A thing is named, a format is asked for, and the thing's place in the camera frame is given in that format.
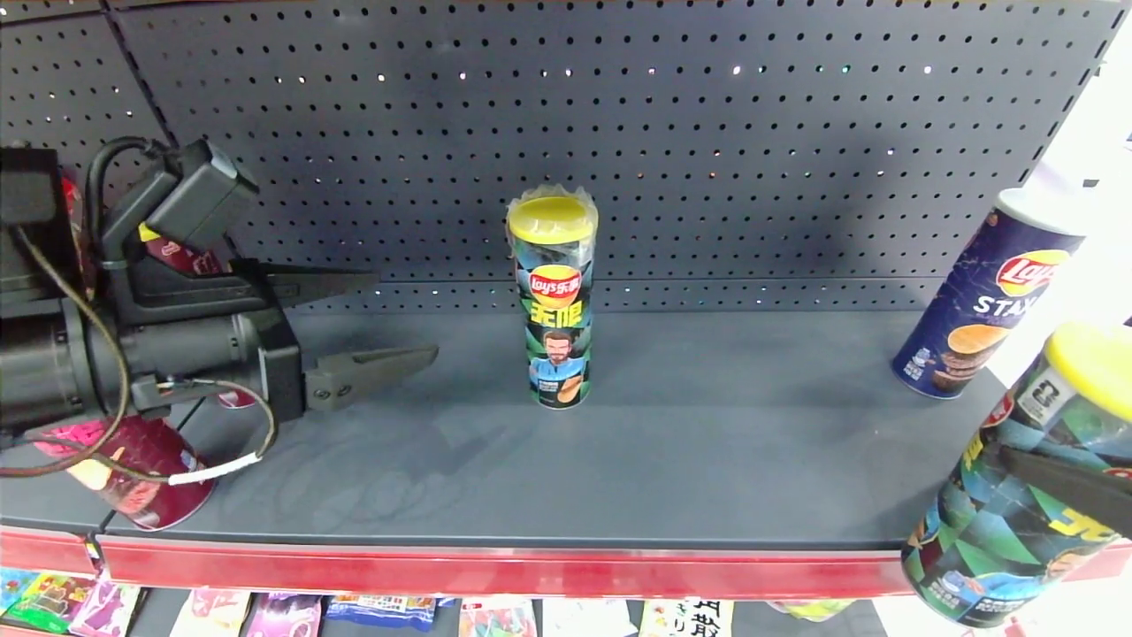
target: red chip can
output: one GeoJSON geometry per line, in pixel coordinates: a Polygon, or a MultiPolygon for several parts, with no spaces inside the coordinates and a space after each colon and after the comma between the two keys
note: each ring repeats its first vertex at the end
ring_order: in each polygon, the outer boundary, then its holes
{"type": "MultiPolygon", "coordinates": [[[[182,246],[151,230],[145,223],[138,225],[138,235],[145,241],[149,256],[165,265],[186,274],[220,274],[223,265],[212,250],[198,251],[182,246]]],[[[243,410],[251,407],[256,401],[242,391],[225,391],[216,397],[225,410],[243,410]]]]}
{"type": "MultiPolygon", "coordinates": [[[[105,421],[89,421],[57,428],[45,436],[91,446],[105,431],[105,421]]],[[[36,442],[35,447],[52,458],[68,458],[78,453],[71,447],[50,442],[36,442]]],[[[121,465],[154,475],[168,476],[204,468],[189,444],[161,419],[122,419],[118,430],[98,453],[121,465]]],[[[67,473],[145,531],[169,528],[188,518],[205,503],[214,487],[213,481],[175,487],[140,481],[95,459],[83,460],[67,473]]]]}

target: potato chip can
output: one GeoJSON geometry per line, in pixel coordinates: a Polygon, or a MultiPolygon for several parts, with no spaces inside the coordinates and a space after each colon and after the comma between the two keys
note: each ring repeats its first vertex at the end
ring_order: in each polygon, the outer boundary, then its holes
{"type": "Polygon", "coordinates": [[[582,188],[540,186],[511,201],[507,239],[526,313],[530,391],[551,410],[590,393],[593,248],[598,207],[582,188]]]}
{"type": "Polygon", "coordinates": [[[1011,473],[1009,447],[1132,480],[1132,328],[1069,324],[1003,397],[901,557],[928,606],[990,628],[1118,536],[1011,473]]]}
{"type": "Polygon", "coordinates": [[[1073,215],[1065,197],[1034,190],[998,193],[892,360],[897,378],[917,393],[962,394],[1084,240],[1056,223],[1073,215]]]}

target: perforated metal panel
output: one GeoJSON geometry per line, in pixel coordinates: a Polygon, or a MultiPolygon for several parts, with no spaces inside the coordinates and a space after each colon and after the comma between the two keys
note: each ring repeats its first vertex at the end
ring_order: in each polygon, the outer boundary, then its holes
{"type": "Polygon", "coordinates": [[[177,138],[208,136],[258,178],[259,206],[233,231],[249,256],[380,267],[391,282],[505,281],[506,201],[550,180],[597,197],[600,277],[741,287],[943,276],[988,197],[1040,156],[1127,5],[113,15],[177,138]]]}
{"type": "Polygon", "coordinates": [[[72,14],[101,11],[92,0],[33,0],[31,2],[0,2],[0,24],[54,18],[72,14]]]}
{"type": "MultiPolygon", "coordinates": [[[[910,309],[925,304],[938,283],[931,277],[606,279],[594,284],[592,298],[601,311],[910,309]]],[[[511,310],[517,301],[518,290],[504,281],[383,283],[298,311],[492,311],[511,310]]]]}
{"type": "MultiPolygon", "coordinates": [[[[18,6],[3,5],[9,17],[18,6]]],[[[6,24],[0,31],[0,143],[58,149],[63,173],[75,182],[80,182],[91,157],[108,139],[164,138],[101,15],[6,24]]],[[[108,170],[108,200],[137,178],[142,170],[137,160],[123,154],[108,170]]]]}

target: snack package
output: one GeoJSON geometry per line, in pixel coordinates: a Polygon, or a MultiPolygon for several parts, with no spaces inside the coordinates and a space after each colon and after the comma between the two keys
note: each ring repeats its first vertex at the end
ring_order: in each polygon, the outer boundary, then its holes
{"type": "Polygon", "coordinates": [[[780,613],[806,621],[822,622],[848,609],[857,600],[783,600],[766,602],[780,613]]]}
{"type": "Polygon", "coordinates": [[[32,582],[5,617],[63,635],[93,587],[93,579],[43,574],[32,582]]]}
{"type": "Polygon", "coordinates": [[[169,637],[238,637],[251,593],[194,588],[169,637]]]}
{"type": "Polygon", "coordinates": [[[641,637],[731,637],[735,602],[650,600],[641,616],[641,637]]]}
{"type": "Polygon", "coordinates": [[[40,574],[29,570],[0,569],[0,616],[19,600],[40,574]]]}
{"type": "Polygon", "coordinates": [[[142,588],[98,579],[71,620],[71,635],[126,637],[142,588]]]}
{"type": "Polygon", "coordinates": [[[254,609],[247,637],[317,637],[323,596],[269,593],[254,609]]]}
{"type": "Polygon", "coordinates": [[[468,597],[460,605],[460,637],[539,637],[534,604],[524,597],[468,597]]]}
{"type": "Polygon", "coordinates": [[[636,630],[624,600],[542,601],[542,637],[625,637],[636,630]]]}
{"type": "Polygon", "coordinates": [[[404,628],[421,632],[432,628],[436,600],[378,595],[335,595],[326,609],[326,619],[352,621],[365,626],[404,628]]]}

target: red shelf edge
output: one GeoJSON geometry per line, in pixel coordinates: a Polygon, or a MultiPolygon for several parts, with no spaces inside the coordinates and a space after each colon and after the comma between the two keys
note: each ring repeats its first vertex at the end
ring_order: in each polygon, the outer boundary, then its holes
{"type": "MultiPolygon", "coordinates": [[[[181,542],[98,536],[111,576],[169,588],[383,595],[867,599],[909,594],[895,551],[572,551],[181,542]]],[[[1115,577],[1122,542],[1071,579],[1115,577]]]]}
{"type": "Polygon", "coordinates": [[[0,525],[0,558],[6,568],[97,575],[85,539],[59,531],[0,525]]]}

